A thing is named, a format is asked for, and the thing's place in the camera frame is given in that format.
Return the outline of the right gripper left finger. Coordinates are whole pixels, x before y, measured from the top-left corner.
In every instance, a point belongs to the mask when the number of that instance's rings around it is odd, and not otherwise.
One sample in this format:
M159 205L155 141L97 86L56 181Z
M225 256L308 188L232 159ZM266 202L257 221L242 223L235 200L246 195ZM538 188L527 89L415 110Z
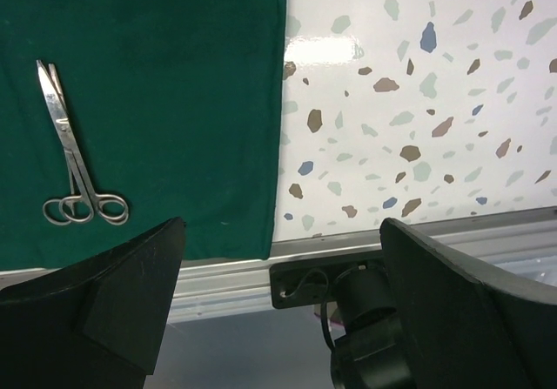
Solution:
M171 218L1 290L3 388L141 388L154 373L185 249Z

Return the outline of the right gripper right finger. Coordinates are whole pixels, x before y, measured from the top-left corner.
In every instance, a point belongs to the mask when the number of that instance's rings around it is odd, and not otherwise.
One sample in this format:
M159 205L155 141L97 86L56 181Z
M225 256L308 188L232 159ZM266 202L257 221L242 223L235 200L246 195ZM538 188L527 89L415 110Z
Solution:
M556 289L397 219L380 242L419 388L554 388Z

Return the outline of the steel ring-handle hemostat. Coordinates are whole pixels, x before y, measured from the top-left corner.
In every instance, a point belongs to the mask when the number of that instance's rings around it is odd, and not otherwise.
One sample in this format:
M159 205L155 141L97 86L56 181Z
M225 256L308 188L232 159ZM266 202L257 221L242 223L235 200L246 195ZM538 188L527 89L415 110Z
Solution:
M56 226L85 224L93 219L91 199L85 189L81 173L77 168L74 152L77 141L70 126L62 85L57 75L56 65L36 61L37 74L44 96L44 102L58 135L68 171L70 195L63 198L49 198L42 206L44 217Z

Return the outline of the steel surgical scissors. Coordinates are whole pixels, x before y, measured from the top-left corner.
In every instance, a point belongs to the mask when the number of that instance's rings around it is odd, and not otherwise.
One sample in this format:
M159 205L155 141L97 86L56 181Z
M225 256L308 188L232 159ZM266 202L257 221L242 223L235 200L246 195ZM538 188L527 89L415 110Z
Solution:
M44 217L57 226L86 224L95 216L111 225L125 224L130 216L126 200L114 193L95 190L70 123L56 65L44 64L39 59L36 65L44 102L64 151L70 183L68 196L50 198L43 203Z

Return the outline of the dark green surgical cloth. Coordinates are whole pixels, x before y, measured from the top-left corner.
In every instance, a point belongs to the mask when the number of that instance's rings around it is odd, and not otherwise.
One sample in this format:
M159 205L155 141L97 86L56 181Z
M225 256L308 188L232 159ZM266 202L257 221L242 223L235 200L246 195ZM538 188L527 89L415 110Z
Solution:
M286 0L1 0L1 267L71 265L169 218L188 259L269 256ZM95 188L127 223L57 226L64 154L37 77L57 67Z

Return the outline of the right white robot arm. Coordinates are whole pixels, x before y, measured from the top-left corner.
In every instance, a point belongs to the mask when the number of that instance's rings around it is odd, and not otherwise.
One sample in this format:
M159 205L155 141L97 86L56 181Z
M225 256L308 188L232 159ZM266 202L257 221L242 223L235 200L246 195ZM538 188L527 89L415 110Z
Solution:
M553 388L556 290L388 218L377 252L286 262L276 308L334 302L338 388ZM1 291L4 388L140 388L155 371L185 248L169 219Z

